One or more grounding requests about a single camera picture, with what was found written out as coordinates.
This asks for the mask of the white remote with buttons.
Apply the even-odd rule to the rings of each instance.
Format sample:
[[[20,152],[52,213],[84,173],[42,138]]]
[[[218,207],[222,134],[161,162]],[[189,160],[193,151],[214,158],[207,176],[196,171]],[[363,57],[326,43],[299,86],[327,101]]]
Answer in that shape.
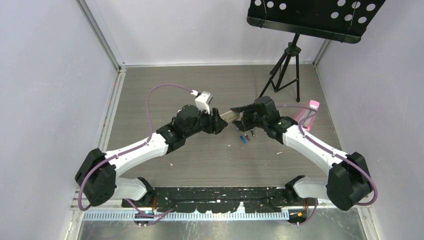
[[[239,120],[240,119],[240,115],[241,114],[239,112],[230,110],[230,111],[228,111],[226,113],[221,114],[220,115],[220,118],[222,120],[224,120],[226,123],[231,124],[234,121]]]

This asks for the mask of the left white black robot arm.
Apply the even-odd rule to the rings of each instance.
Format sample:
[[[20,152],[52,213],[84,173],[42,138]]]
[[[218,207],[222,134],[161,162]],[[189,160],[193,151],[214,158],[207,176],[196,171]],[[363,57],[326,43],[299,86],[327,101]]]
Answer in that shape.
[[[227,126],[228,121],[217,108],[207,113],[194,105],[185,105],[171,122],[143,140],[108,152],[92,149],[74,177],[79,186],[79,209],[86,211],[88,207],[100,206],[113,198],[135,200],[141,207],[148,207],[154,197],[146,181],[141,177],[122,178],[122,174],[150,159],[181,148],[187,138],[195,134],[204,132],[218,135]],[[83,206],[83,197],[88,200],[88,207]]]

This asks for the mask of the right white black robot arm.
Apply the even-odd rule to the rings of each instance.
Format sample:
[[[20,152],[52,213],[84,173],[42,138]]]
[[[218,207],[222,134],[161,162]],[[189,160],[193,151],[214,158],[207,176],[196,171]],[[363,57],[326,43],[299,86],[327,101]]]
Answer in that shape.
[[[233,124],[239,130],[260,128],[269,138],[296,150],[325,173],[325,179],[299,175],[288,182],[285,198],[291,205],[314,198],[329,200],[338,209],[348,211],[353,206],[372,205],[378,199],[378,188],[364,156],[334,148],[306,131],[300,121],[281,116],[270,97],[259,97],[251,104],[232,107],[231,111],[236,114]]]

